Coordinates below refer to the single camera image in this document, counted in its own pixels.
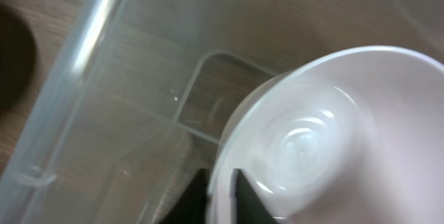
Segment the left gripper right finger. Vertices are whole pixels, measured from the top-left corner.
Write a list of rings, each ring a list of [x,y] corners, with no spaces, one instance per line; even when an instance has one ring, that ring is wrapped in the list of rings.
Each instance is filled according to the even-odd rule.
[[[235,224],[278,224],[241,169],[234,169],[230,182],[231,219]]]

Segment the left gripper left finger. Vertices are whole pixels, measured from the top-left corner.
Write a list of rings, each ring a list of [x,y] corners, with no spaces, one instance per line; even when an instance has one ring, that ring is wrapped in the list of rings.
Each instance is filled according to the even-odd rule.
[[[205,224],[210,172],[199,169],[169,213],[159,224]]]

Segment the pink bowl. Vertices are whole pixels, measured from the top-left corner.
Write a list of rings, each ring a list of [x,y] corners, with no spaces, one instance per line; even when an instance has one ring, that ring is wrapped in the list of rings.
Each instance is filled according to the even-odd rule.
[[[442,223],[443,65],[394,46],[329,54],[252,91],[229,118],[208,223]]]

